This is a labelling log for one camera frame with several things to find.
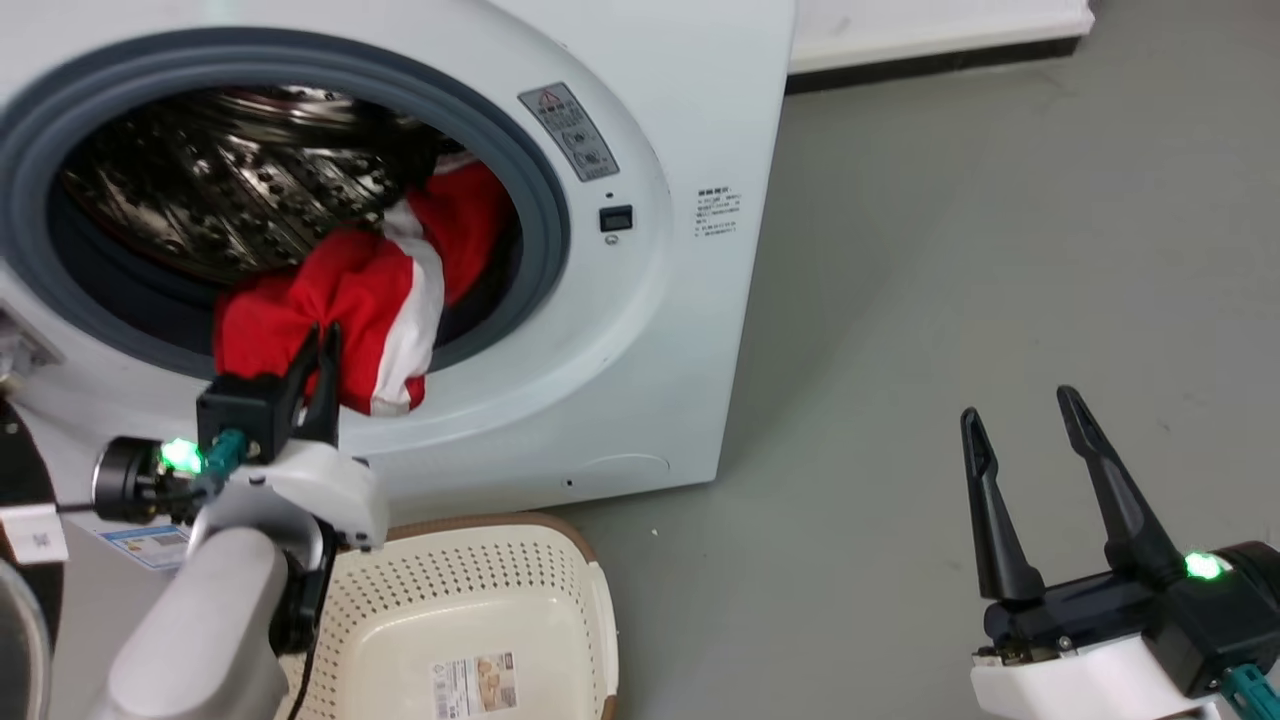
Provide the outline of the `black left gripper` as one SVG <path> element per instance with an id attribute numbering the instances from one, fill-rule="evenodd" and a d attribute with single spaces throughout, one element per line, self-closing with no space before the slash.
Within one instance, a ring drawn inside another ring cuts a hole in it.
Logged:
<path id="1" fill-rule="evenodd" d="M 218 375 L 196 401 L 198 447 L 205 459 L 223 465 L 233 460 L 274 462 L 303 406 L 300 438 L 338 446 L 342 345 L 339 324 L 325 325 L 323 332 L 312 324 L 284 375 Z"/>

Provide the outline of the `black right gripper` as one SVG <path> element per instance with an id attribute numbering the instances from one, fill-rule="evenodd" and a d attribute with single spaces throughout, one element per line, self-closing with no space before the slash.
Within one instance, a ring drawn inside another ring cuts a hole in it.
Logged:
<path id="1" fill-rule="evenodd" d="M 1089 473 L 1110 571 L 1046 585 L 1027 560 L 997 483 L 998 459 L 975 407 L 961 415 L 983 652 L 1006 665 L 1137 638 L 1174 688 L 1199 700 L 1235 667 L 1277 661 L 1277 548 L 1251 541 L 1183 556 L 1082 393 L 1056 388 L 1069 443 Z"/>

